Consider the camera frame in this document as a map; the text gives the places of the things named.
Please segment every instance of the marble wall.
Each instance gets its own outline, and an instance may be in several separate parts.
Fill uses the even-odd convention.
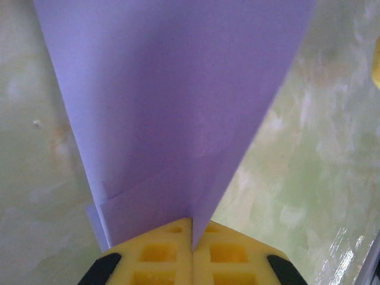
[[[214,220],[352,284],[380,228],[379,0],[319,0]],[[86,176],[29,0],[0,0],[0,284],[75,284],[100,254]]]

